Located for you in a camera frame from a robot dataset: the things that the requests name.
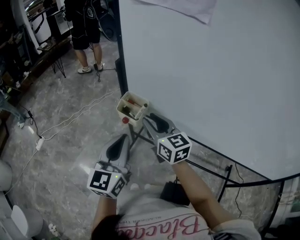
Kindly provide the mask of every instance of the person wearing black shorts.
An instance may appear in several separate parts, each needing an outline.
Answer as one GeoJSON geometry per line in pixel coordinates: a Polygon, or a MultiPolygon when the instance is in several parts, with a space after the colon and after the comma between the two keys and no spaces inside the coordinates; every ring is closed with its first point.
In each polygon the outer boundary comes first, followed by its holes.
{"type": "Polygon", "coordinates": [[[68,21],[73,22],[72,42],[76,56],[80,61],[82,68],[78,73],[89,73],[92,69],[89,67],[87,57],[84,52],[92,43],[98,70],[103,70],[102,49],[100,42],[100,30],[98,20],[90,4],[90,0],[65,0],[65,14],[68,21]]]}

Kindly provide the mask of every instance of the red round object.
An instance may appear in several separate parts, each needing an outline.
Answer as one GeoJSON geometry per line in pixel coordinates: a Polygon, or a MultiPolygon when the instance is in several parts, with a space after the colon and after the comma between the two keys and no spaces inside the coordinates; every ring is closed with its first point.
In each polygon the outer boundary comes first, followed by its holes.
{"type": "Polygon", "coordinates": [[[127,123],[129,123],[129,119],[128,119],[127,117],[124,117],[124,118],[122,119],[122,122],[125,123],[125,124],[127,124],[127,123]]]}

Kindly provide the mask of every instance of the sleeve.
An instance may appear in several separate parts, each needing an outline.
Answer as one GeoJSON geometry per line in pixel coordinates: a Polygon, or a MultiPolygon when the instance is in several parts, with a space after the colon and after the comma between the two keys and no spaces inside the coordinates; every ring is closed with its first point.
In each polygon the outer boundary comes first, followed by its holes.
{"type": "Polygon", "coordinates": [[[74,3],[72,0],[65,0],[66,19],[70,22],[73,20],[74,3]]]}
{"type": "Polygon", "coordinates": [[[214,239],[222,239],[228,234],[233,240],[261,240],[261,236],[255,229],[253,222],[236,219],[216,226],[213,229],[214,239]]]}

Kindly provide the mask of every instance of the black shorts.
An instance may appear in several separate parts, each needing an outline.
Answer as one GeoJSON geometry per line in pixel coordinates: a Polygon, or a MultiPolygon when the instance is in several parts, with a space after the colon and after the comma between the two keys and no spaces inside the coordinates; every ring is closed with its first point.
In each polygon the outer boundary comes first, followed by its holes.
{"type": "Polygon", "coordinates": [[[78,33],[72,33],[72,42],[75,50],[84,50],[89,47],[90,43],[100,42],[100,30],[97,27],[87,28],[86,34],[84,30],[80,30],[78,33]]]}

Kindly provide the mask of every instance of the whiteboard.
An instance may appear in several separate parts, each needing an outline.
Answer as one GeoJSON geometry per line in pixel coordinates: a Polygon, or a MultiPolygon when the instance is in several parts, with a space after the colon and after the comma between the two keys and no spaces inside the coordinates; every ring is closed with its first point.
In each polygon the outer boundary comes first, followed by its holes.
{"type": "Polygon", "coordinates": [[[271,179],[300,173],[300,7],[219,0],[211,26],[120,1],[129,91],[181,131],[271,179]]]}

